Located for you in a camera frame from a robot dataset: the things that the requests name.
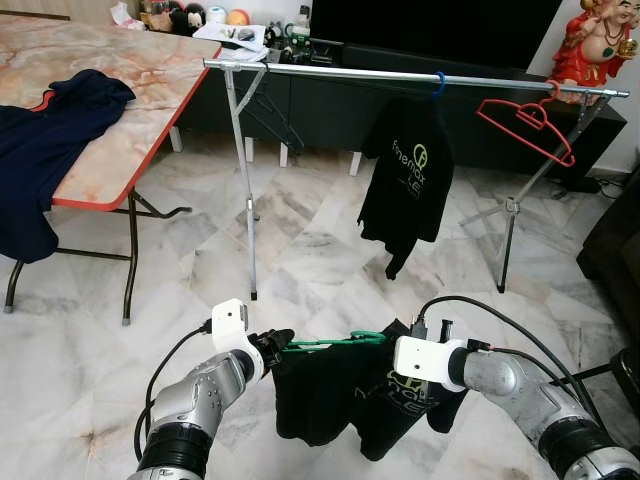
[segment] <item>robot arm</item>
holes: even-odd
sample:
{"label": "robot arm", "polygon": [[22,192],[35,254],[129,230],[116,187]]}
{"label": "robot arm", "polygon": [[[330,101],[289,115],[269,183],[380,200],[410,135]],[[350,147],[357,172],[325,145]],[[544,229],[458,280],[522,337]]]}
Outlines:
{"label": "robot arm", "polygon": [[401,337],[394,368],[451,391],[482,393],[509,414],[563,480],[640,478],[640,462],[617,447],[573,397],[547,383],[535,364],[505,353],[472,352],[464,345]]}
{"label": "robot arm", "polygon": [[247,337],[240,300],[216,305],[211,315],[216,355],[155,400],[153,422],[138,471],[129,480],[202,480],[224,411],[279,361],[293,331]]}

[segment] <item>white tile floor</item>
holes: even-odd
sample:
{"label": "white tile floor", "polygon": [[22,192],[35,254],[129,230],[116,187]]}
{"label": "white tile floor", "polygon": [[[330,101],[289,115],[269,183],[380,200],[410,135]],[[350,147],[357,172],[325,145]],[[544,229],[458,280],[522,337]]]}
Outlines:
{"label": "white tile floor", "polygon": [[[438,240],[419,242],[396,281],[390,256],[360,239],[356,218],[374,163],[347,175],[349,156],[308,153],[278,167],[278,146],[256,143],[250,165],[257,208],[259,301],[249,302],[243,195],[228,138],[183,135],[185,152],[163,151],[138,190],[163,210],[193,213],[140,219],[141,258],[130,327],[120,325],[127,265],[55,254],[22,273],[12,315],[0,314],[0,451],[5,476],[21,479],[122,480],[135,471],[135,419],[147,381],[166,352],[208,318],[217,302],[249,304],[252,331],[294,328],[300,338],[342,337],[408,322],[436,295],[482,300],[538,334],[573,371],[609,360],[629,342],[616,312],[575,263],[582,240],[609,201],[567,194],[542,182],[525,200],[514,239],[508,292],[495,290],[483,254],[495,247],[501,215],[461,228],[458,222],[512,194],[526,177],[457,169]],[[61,245],[127,253],[126,218],[56,208]],[[0,257],[0,297],[13,262]],[[466,304],[439,304],[429,319],[454,320],[456,337],[535,348]],[[210,356],[197,337],[180,351],[159,387]],[[614,438],[637,443],[640,429],[615,382],[589,382]],[[553,473],[506,415],[470,394],[449,435],[421,421],[377,463],[359,453],[348,429],[309,448],[275,433],[270,379],[226,414],[207,478],[547,479]]]}

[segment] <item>ball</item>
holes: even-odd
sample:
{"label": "ball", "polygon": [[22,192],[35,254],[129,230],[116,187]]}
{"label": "ball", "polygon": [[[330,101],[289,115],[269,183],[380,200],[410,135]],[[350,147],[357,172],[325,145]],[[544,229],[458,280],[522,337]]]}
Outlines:
{"label": "ball", "polygon": [[227,15],[227,25],[249,25],[249,14],[244,10],[236,8]]}

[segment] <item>television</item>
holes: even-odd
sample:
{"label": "television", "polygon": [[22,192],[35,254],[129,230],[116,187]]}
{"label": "television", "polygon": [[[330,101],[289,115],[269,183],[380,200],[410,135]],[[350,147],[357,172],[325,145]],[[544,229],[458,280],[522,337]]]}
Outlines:
{"label": "television", "polygon": [[[562,0],[314,0],[311,38],[526,70]],[[576,12],[579,12],[576,0]]]}

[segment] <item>paper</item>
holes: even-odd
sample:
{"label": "paper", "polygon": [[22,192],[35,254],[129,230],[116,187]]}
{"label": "paper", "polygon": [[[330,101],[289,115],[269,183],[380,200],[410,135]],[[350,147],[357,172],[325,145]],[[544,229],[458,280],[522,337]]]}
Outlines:
{"label": "paper", "polygon": [[231,48],[222,48],[220,54],[216,57],[216,60],[235,60],[237,62],[257,62],[262,60],[269,53],[267,47],[263,47],[259,52],[254,52],[248,48],[238,48],[232,50]]}
{"label": "paper", "polygon": [[260,52],[264,48],[264,31],[264,25],[207,23],[193,34],[193,38],[232,42],[254,52]]}
{"label": "paper", "polygon": [[118,28],[129,28],[131,30],[144,30],[144,23],[140,20],[134,20],[127,12],[127,4],[118,2],[118,5],[111,7],[111,17],[116,22]]}

